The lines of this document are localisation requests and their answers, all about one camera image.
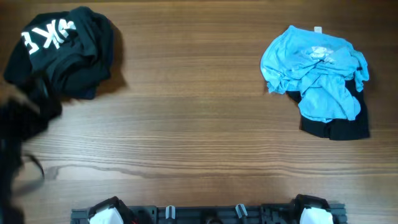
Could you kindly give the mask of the dark green t-shirt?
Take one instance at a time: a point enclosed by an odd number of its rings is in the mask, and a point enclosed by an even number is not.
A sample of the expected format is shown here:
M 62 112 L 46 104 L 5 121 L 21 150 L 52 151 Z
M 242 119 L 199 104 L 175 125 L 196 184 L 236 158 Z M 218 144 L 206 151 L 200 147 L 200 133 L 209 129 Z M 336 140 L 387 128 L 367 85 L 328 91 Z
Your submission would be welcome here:
M 110 20 L 88 7 L 39 14 L 22 29 L 4 79 L 20 85 L 44 72 L 56 92 L 91 100 L 111 76 L 113 47 Z

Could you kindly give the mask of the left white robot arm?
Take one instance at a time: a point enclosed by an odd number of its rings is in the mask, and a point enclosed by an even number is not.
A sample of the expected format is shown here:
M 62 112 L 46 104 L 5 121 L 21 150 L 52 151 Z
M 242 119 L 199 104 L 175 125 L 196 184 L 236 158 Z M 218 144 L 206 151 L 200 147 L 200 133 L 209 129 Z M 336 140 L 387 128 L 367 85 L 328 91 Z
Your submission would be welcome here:
M 22 152 L 22 143 L 48 128 L 62 106 L 44 78 L 19 85 L 1 82 L 1 223 L 24 223 L 23 211 L 12 202 L 12 182 L 29 158 L 45 177 L 38 159 Z

